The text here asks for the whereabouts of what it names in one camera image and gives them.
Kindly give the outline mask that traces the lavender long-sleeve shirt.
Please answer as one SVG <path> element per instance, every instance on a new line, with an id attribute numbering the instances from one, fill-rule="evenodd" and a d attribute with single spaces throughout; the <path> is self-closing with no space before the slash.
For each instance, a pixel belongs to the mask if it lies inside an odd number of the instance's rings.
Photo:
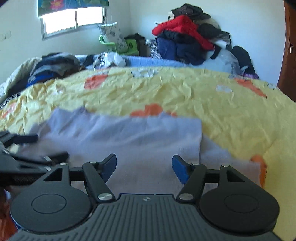
<path id="1" fill-rule="evenodd" d="M 178 194 L 182 184 L 171 166 L 174 155 L 209 169 L 230 165 L 254 183 L 260 182 L 260 165 L 233 158 L 203 134 L 197 118 L 166 113 L 149 117 L 108 116 L 89 113 L 85 108 L 58 108 L 48 120 L 34 124 L 30 133 L 38 135 L 38 141 L 18 151 L 27 158 L 67 152 L 69 165 L 80 167 L 115 154 L 116 170 L 107 182 L 115 195 Z"/>

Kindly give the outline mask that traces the stack of dark folded clothes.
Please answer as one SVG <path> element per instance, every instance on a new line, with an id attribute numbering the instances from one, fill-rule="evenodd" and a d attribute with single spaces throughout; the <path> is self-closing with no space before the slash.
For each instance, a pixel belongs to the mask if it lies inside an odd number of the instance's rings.
<path id="1" fill-rule="evenodd" d="M 51 53 L 33 59 L 31 63 L 20 66 L 16 76 L 11 79 L 12 85 L 5 91 L 5 97 L 18 94 L 34 84 L 56 78 L 62 79 L 83 69 L 81 62 L 66 52 Z"/>

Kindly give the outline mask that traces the black clothes on pile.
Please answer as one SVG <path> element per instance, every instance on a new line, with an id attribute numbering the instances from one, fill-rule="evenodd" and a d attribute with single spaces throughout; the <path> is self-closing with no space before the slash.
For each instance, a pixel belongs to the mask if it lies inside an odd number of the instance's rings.
<path id="1" fill-rule="evenodd" d="M 181 7 L 172 9 L 169 13 L 168 19 L 176 18 L 181 15 L 188 16 L 194 24 L 198 26 L 197 32 L 209 40 L 216 42 L 221 40 L 226 43 L 226 49 L 230 50 L 232 47 L 231 36 L 229 32 L 221 30 L 220 25 L 210 15 L 203 12 L 198 6 L 191 4 L 183 4 Z"/>

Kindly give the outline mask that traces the white printed quilt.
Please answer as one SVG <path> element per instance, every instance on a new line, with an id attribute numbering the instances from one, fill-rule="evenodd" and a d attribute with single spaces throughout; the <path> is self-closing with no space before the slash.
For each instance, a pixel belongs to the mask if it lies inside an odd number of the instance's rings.
<path id="1" fill-rule="evenodd" d="M 40 57 L 34 57 L 27 59 L 24 63 L 18 66 L 13 73 L 1 84 L 1 99 L 5 99 L 8 91 L 16 85 L 26 75 L 30 74 L 33 67 L 41 61 Z"/>

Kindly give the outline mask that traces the yellow carrot-print quilt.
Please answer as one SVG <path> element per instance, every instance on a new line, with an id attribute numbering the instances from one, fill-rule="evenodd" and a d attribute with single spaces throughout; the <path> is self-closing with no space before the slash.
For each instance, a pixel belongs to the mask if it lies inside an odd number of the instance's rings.
<path id="1" fill-rule="evenodd" d="M 25 133 L 56 108 L 79 107 L 115 116 L 199 118 L 203 132 L 234 157 L 262 156 L 264 188 L 280 204 L 275 232 L 295 238 L 295 103 L 279 89 L 206 69 L 83 70 L 24 90 L 1 110 L 1 129 Z"/>

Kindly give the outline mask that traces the blue knitted blanket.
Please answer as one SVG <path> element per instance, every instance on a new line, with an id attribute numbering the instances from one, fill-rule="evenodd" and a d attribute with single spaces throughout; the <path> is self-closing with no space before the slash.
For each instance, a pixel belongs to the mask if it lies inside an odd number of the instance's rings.
<path id="1" fill-rule="evenodd" d="M 99 69 L 106 68 L 105 64 L 101 65 L 98 63 L 95 67 L 93 63 L 99 57 L 99 55 L 75 55 L 75 57 L 80 61 L 81 65 L 84 65 L 87 69 Z M 175 68 L 199 68 L 199 69 L 208 69 L 218 72 L 226 72 L 230 74 L 235 74 L 235 67 L 233 67 L 231 62 L 224 62 L 219 58 L 208 59 L 204 63 L 198 66 L 192 64 L 185 64 L 173 60 L 164 60 L 164 59 L 154 59 L 148 57 L 136 57 L 136 56 L 122 56 L 125 60 L 125 65 L 120 64 L 119 67 L 175 67 Z"/>

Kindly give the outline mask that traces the black and white crumpled cloth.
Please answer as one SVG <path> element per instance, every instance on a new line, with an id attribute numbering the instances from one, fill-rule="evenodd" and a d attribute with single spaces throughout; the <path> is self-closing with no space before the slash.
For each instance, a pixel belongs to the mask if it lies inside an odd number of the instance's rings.
<path id="1" fill-rule="evenodd" d="M 126 66 L 125 59 L 116 52 L 104 52 L 96 57 L 93 62 L 94 69 L 124 66 Z"/>

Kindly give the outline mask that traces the brown wooden door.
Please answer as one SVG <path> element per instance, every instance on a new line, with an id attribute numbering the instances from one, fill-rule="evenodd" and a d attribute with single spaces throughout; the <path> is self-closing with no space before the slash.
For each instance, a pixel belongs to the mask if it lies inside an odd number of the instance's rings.
<path id="1" fill-rule="evenodd" d="M 277 86 L 295 101 L 295 1 L 284 1 L 285 48 Z"/>

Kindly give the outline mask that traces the green plastic chair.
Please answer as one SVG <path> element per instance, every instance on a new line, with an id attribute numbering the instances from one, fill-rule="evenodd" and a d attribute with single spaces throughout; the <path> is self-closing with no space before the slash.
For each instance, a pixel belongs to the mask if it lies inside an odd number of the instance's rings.
<path id="1" fill-rule="evenodd" d="M 105 42 L 102 35 L 99 36 L 99 42 L 100 44 L 105 45 L 107 47 L 108 52 L 116 52 L 120 55 L 126 56 L 139 56 L 137 42 L 135 39 L 126 39 L 126 44 L 128 47 L 126 52 L 119 52 L 118 46 L 115 44 L 115 42 Z"/>

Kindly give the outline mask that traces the grey floral pillow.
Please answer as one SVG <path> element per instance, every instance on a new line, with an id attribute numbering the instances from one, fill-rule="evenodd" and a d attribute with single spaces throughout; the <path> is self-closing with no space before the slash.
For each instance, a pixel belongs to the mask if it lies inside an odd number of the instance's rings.
<path id="1" fill-rule="evenodd" d="M 115 42 L 119 52 L 126 52 L 128 47 L 117 22 L 112 24 L 98 25 L 100 35 L 103 36 L 105 42 Z"/>

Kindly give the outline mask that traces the floral window blind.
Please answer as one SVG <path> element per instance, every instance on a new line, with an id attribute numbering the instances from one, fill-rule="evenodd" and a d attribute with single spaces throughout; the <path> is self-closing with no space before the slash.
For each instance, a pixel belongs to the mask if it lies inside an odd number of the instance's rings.
<path id="1" fill-rule="evenodd" d="M 107 7 L 108 0 L 38 0 L 38 17 L 68 9 Z"/>

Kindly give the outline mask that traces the navy blue jacket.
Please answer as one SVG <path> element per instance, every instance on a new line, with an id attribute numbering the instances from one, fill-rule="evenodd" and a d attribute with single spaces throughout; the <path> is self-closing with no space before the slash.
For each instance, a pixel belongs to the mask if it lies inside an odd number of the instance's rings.
<path id="1" fill-rule="evenodd" d="M 163 59 L 175 60 L 194 66 L 205 62 L 203 48 L 190 35 L 164 30 L 156 37 L 158 52 Z"/>

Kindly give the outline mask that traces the red puffer jacket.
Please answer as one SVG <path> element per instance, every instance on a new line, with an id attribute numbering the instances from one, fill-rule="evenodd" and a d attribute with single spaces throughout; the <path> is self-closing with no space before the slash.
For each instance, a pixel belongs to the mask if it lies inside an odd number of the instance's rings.
<path id="1" fill-rule="evenodd" d="M 180 15 L 172 20 L 168 20 L 158 24 L 152 29 L 154 36 L 159 35 L 164 30 L 177 32 L 193 37 L 205 50 L 214 50 L 214 45 L 206 40 L 201 34 L 197 32 L 198 26 L 186 15 Z"/>

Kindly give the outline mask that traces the window with metal frame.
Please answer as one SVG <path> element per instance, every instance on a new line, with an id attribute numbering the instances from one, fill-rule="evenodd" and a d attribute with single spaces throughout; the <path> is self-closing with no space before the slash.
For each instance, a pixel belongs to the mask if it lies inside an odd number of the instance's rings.
<path id="1" fill-rule="evenodd" d="M 106 8 L 102 7 L 67 9 L 47 14 L 40 18 L 42 39 L 91 29 L 99 24 L 105 24 L 106 21 Z"/>

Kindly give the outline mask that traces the black bag by wall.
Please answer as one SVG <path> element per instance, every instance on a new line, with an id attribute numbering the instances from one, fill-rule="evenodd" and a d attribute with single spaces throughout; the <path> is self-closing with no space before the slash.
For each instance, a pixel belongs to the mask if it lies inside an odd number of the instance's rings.
<path id="1" fill-rule="evenodd" d="M 234 46 L 231 53 L 236 57 L 244 74 L 256 75 L 249 53 L 240 46 Z"/>

